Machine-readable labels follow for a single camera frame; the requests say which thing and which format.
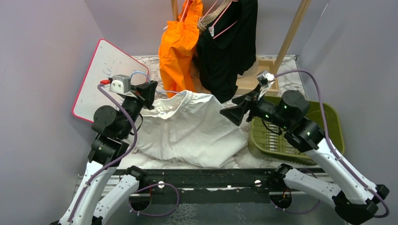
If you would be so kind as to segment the olive green plastic basket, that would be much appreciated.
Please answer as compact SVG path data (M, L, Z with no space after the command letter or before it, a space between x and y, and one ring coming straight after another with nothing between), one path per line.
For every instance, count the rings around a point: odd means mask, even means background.
M337 112L329 104L323 103L329 137L341 154L345 152L345 143ZM302 165L316 165L304 153L292 147L283 135L276 135L278 127L254 117L251 121L248 148L256 158L275 158Z

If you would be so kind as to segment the white shorts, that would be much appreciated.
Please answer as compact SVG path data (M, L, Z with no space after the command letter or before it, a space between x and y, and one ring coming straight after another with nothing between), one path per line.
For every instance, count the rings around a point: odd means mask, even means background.
M120 168L145 159L221 168L247 146L247 133L220 114L224 106L213 95L182 91L153 105L141 111L138 140Z

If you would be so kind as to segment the blue wire hanger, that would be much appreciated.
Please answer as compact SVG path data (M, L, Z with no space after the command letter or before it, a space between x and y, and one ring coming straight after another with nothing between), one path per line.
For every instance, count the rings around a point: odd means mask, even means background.
M130 79L132 79L133 76L136 75L136 74L143 75L143 76L146 78L145 82L147 82L147 83L149 83L149 82L151 81L149 75L146 74L146 73L144 73L144 72L141 72L141 71L135 71L135 72L133 72L133 73L130 75ZM155 92L156 92L156 93L159 93L159 94L173 93L173 94L185 95L185 93L177 92L177 91L171 91L171 90L163 90L163 91L155 90Z

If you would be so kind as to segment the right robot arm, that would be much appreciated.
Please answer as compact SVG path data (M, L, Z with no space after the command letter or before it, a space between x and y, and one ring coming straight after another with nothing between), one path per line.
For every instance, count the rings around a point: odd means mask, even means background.
M245 114L269 122L284 132L287 142L309 156L333 182L328 183L306 175L287 164L276 168L267 184L275 190L295 189L331 206L346 222L360 225L377 217L378 204L389 194L385 185L377 185L361 175L335 149L325 129L308 119L310 103L297 90L283 93L278 104L260 97L259 88L234 98L234 106L220 114L240 125Z

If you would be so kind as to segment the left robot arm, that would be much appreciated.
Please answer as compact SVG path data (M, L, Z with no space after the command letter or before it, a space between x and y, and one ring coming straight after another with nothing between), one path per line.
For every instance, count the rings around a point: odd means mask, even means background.
M124 178L126 184L101 195L121 160L130 154L138 141L137 119L142 109L153 109L157 81L131 84L127 76L103 80L98 90L114 105L99 107L93 116L96 137L91 145L83 179L63 216L55 225L104 225L106 218L119 207L122 198L143 192L147 179L142 169Z

